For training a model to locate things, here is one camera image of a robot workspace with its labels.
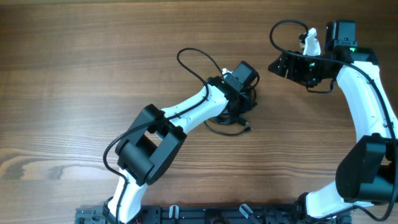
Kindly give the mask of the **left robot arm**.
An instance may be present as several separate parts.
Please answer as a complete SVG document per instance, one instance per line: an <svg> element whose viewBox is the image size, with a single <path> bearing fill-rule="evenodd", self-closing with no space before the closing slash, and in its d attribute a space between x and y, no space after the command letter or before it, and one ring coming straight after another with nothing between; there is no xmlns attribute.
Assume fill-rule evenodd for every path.
<svg viewBox="0 0 398 224"><path fill-rule="evenodd" d="M232 122L252 108L252 83L258 72L242 61L233 71L203 82L203 88L185 101L159 109L149 104L141 110L129 129L106 148L115 150L119 176L114 196L104 206L107 221L129 223L141 210L148 186L170 167L189 132L205 121L226 115Z"/></svg>

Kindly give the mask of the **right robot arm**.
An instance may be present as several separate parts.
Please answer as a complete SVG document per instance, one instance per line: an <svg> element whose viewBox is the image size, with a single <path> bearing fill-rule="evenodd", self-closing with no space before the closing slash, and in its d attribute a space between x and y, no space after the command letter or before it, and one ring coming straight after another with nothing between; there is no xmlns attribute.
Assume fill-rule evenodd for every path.
<svg viewBox="0 0 398 224"><path fill-rule="evenodd" d="M386 220L397 203L397 118L382 87L376 54L358 45L356 24L349 20L329 22L324 45L315 29L306 29L299 40L301 51L281 49L269 71L310 93L323 80L338 86L354 122L356 144L332 183L301 196L297 213L316 223L385 205Z"/></svg>

